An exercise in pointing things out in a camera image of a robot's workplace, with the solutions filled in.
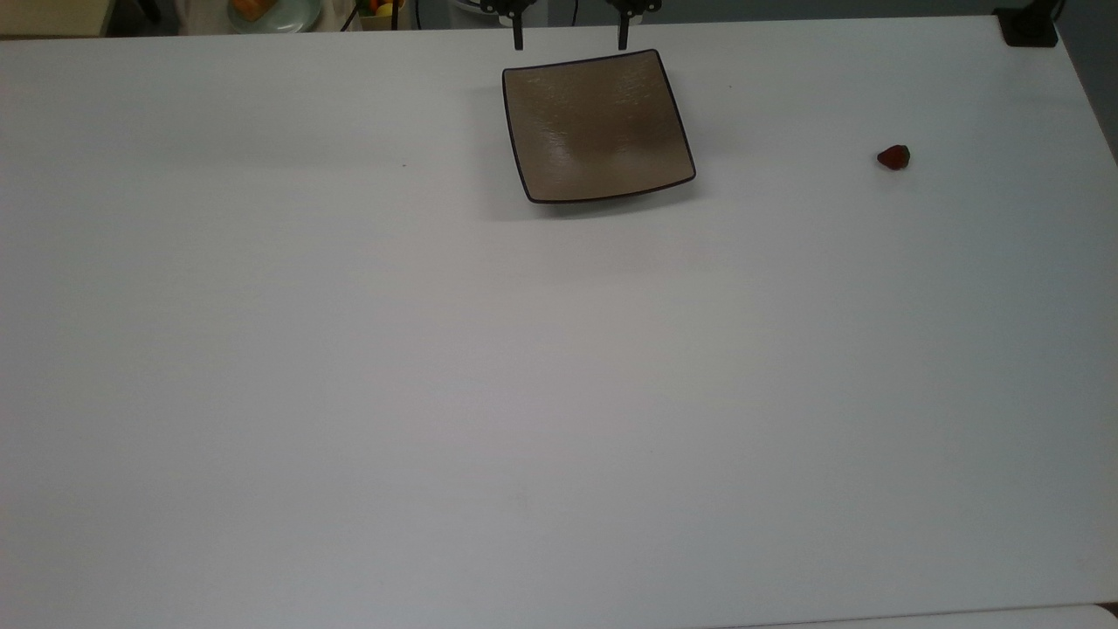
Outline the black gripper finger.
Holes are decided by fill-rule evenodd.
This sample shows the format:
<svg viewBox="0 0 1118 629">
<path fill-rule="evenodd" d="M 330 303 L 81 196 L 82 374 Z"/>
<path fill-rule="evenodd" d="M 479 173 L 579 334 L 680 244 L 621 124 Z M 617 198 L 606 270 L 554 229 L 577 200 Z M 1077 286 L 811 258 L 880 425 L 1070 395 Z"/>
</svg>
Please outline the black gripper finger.
<svg viewBox="0 0 1118 629">
<path fill-rule="evenodd" d="M 495 15 L 500 19 L 506 20 L 514 29 L 514 49 L 524 49 L 525 12 L 536 4 L 536 0 L 493 0 L 480 1 L 480 10 L 487 15 Z"/>
<path fill-rule="evenodd" d="M 628 48 L 631 25 L 638 23 L 644 15 L 659 12 L 659 9 L 662 8 L 662 1 L 660 0 L 610 0 L 607 1 L 607 4 L 610 4 L 616 16 L 618 16 L 618 49 L 620 51 L 626 51 Z"/>
</svg>

